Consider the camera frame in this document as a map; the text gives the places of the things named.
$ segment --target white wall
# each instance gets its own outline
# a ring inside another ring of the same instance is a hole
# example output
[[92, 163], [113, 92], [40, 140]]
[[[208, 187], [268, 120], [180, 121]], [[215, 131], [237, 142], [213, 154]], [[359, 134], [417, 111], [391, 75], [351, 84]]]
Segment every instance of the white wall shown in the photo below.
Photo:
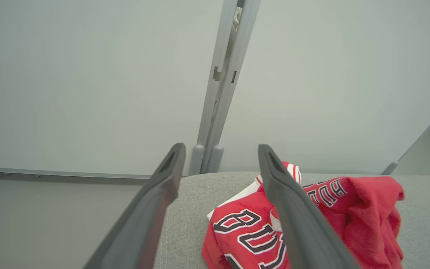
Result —
[[0, 269], [80, 269], [141, 186], [0, 180]]
[[220, 144], [302, 172], [379, 174], [430, 125], [430, 1], [261, 3]]
[[0, 167], [150, 175], [177, 142], [190, 160], [221, 7], [0, 1]]

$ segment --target red jersey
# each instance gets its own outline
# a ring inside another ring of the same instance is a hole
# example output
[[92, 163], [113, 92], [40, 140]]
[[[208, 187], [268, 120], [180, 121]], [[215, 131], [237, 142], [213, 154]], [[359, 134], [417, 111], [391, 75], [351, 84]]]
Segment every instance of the red jersey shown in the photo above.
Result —
[[[399, 269], [402, 187], [391, 177], [339, 177], [303, 188], [364, 269]], [[202, 256], [210, 269], [289, 268], [276, 208], [256, 193], [217, 207]]]

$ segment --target red shirt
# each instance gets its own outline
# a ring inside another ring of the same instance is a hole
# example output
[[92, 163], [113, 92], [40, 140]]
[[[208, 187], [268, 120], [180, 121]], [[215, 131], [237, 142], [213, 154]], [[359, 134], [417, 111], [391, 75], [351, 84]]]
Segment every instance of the red shirt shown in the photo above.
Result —
[[[391, 177], [339, 177], [303, 188], [364, 269], [401, 268], [396, 242], [402, 187]], [[202, 256], [210, 269], [289, 268], [276, 208], [263, 185], [254, 194], [217, 207]]]

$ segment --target gray couch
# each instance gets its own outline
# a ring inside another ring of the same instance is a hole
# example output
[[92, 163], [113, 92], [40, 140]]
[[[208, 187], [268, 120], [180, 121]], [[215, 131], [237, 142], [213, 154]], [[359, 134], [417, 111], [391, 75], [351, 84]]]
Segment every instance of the gray couch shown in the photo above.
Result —
[[[167, 209], [154, 268], [207, 268], [201, 256], [206, 215], [253, 182], [258, 172], [230, 172], [184, 177], [179, 198]], [[302, 174], [302, 185], [343, 175]], [[399, 201], [404, 268], [430, 268], [430, 176], [393, 176], [406, 193]]]

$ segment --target jersey lettering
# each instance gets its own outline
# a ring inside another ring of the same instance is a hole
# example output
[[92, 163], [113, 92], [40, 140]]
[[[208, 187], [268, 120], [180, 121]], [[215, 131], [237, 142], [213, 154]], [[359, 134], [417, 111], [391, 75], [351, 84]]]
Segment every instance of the jersey lettering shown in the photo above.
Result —
[[321, 200], [324, 201], [324, 203], [331, 207], [336, 203], [337, 199], [331, 196], [330, 192], [328, 191], [328, 186], [324, 185], [319, 188]]
[[244, 209], [240, 213], [232, 213], [224, 216], [221, 220], [214, 223], [214, 231], [220, 234], [228, 234], [242, 227], [250, 227], [261, 220], [258, 214]]
[[325, 206], [332, 207], [336, 201], [338, 201], [337, 197], [340, 198], [348, 194], [339, 183], [340, 179], [341, 177], [328, 183], [318, 182], [304, 186], [303, 188], [305, 189], [308, 197], [316, 204], [316, 206], [319, 204], [324, 204]]
[[336, 196], [343, 197], [348, 193], [346, 191], [344, 191], [343, 187], [341, 187], [341, 184], [339, 183], [339, 179], [333, 180], [333, 182], [331, 182], [331, 184], [330, 184], [331, 190], [333, 190], [333, 192], [334, 192], [334, 194], [336, 194]]
[[269, 263], [260, 262], [258, 264], [258, 267], [260, 269], [276, 269], [280, 267], [280, 265], [283, 262], [283, 259], [285, 258], [285, 252], [286, 252], [286, 244], [285, 241], [283, 241], [283, 234], [280, 236], [280, 248], [278, 248], [278, 254], [276, 256], [276, 259]]
[[237, 259], [235, 259], [235, 257], [232, 254], [230, 253], [225, 254], [225, 258], [227, 259], [228, 263], [230, 264], [230, 266], [232, 266], [233, 269], [243, 269], [239, 261], [237, 261]]
[[[276, 233], [274, 236], [272, 233], [273, 229], [270, 224], [267, 223], [256, 232], [239, 235], [238, 242], [253, 254], [264, 253], [276, 245], [278, 238]], [[250, 243], [253, 240], [264, 239], [264, 237], [266, 237], [266, 240], [261, 240], [261, 242], [258, 242], [256, 245]]]

